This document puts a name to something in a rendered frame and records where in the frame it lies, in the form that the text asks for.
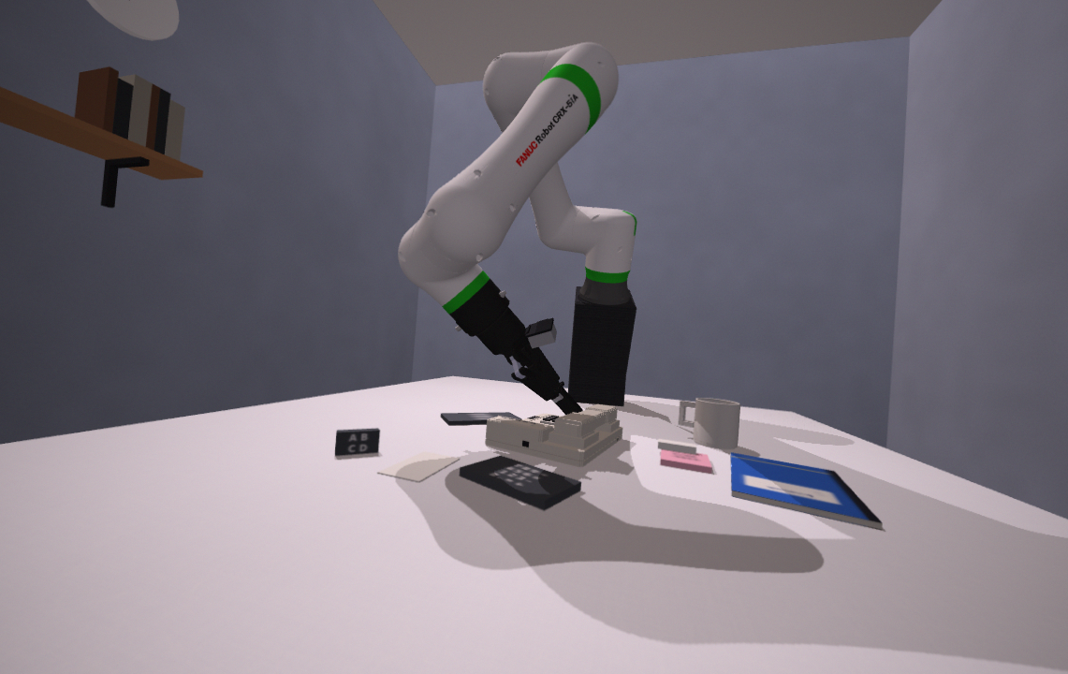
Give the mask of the grey mug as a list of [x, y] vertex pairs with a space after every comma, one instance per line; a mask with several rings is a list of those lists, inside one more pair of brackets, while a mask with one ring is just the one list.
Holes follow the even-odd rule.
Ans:
[[[695, 408], [695, 421], [686, 419], [686, 408]], [[702, 446], [738, 446], [739, 417], [740, 403], [710, 398], [696, 398], [695, 403], [680, 401], [679, 425], [695, 428], [695, 442]]]

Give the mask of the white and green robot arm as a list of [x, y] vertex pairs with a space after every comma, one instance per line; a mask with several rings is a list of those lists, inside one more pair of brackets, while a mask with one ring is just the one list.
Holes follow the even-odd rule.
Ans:
[[431, 195], [400, 241], [402, 273], [447, 311], [456, 331], [476, 336], [506, 311], [506, 291], [478, 263], [494, 255], [528, 198], [539, 240], [585, 255], [580, 297], [629, 301], [635, 215], [575, 206], [557, 164], [603, 115], [618, 84], [614, 57], [592, 42], [504, 52], [490, 63], [483, 94], [501, 136]]

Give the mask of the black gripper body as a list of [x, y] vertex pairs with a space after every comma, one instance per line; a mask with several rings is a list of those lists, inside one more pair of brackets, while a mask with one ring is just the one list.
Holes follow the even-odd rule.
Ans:
[[[522, 367], [531, 366], [531, 362], [528, 357], [522, 354], [521, 349], [524, 348], [524, 344], [520, 341], [520, 336], [525, 331], [525, 326], [516, 317], [515, 313], [506, 308], [506, 311], [500, 316], [498, 322], [492, 323], [492, 325], [485, 331], [480, 332], [476, 336], [485, 346], [490, 349], [494, 355], [504, 355], [506, 361], [512, 364], [509, 357], [515, 358], [515, 361], [519, 362]], [[516, 343], [515, 343], [516, 342]]]

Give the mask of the blue notebook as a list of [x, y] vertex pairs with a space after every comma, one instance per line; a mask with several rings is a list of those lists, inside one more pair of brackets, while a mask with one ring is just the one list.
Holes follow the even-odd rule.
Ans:
[[882, 530], [836, 471], [731, 452], [731, 496]]

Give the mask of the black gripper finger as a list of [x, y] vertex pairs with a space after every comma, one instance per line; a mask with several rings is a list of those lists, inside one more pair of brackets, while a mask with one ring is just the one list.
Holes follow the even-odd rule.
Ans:
[[[531, 351], [531, 355], [533, 355], [533, 357], [535, 357], [537, 359], [538, 364], [539, 364], [539, 369], [541, 369], [543, 371], [545, 371], [545, 373], [547, 373], [547, 375], [549, 375], [549, 378], [551, 378], [552, 381], [555, 381], [555, 385], [557, 385], [557, 387], [560, 389], [563, 389], [563, 391], [566, 392], [566, 394], [568, 394], [568, 396], [569, 396], [569, 393], [566, 391], [566, 389], [563, 388], [564, 387], [564, 382], [561, 381], [561, 383], [560, 383], [560, 381], [559, 381], [560, 378], [557, 376], [557, 373], [555, 372], [555, 370], [552, 370], [551, 364], [549, 363], [549, 361], [547, 360], [547, 358], [545, 357], [545, 354], [543, 354], [541, 349], [539, 349], [539, 348], [533, 348], [533, 349], [531, 349], [530, 343], [528, 343], [525, 346]], [[578, 408], [582, 411], [582, 408], [580, 408], [579, 404], [571, 396], [569, 396], [569, 399], [572, 399], [576, 403], [576, 405], [578, 406]]]
[[528, 357], [529, 361], [532, 363], [530, 367], [522, 367], [521, 364], [515, 361], [515, 358], [509, 357], [512, 361], [514, 373], [511, 373], [513, 379], [521, 381], [529, 389], [532, 389], [534, 393], [538, 394], [541, 399], [549, 401], [552, 399], [553, 403], [557, 404], [557, 408], [561, 409], [565, 414], [579, 413], [581, 411], [572, 399], [569, 399], [568, 394], [560, 389], [555, 381], [549, 378], [549, 375], [539, 369], [538, 361], [531, 351], [524, 346], [521, 349], [522, 354]]

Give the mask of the pink sticky note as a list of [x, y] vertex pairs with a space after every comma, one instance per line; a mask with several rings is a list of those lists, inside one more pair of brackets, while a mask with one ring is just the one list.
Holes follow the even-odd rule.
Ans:
[[670, 449], [661, 449], [659, 465], [675, 466], [675, 468], [702, 471], [702, 473], [708, 474], [712, 471], [708, 455], [700, 455], [700, 453], [688, 455], [688, 453], [670, 451]]

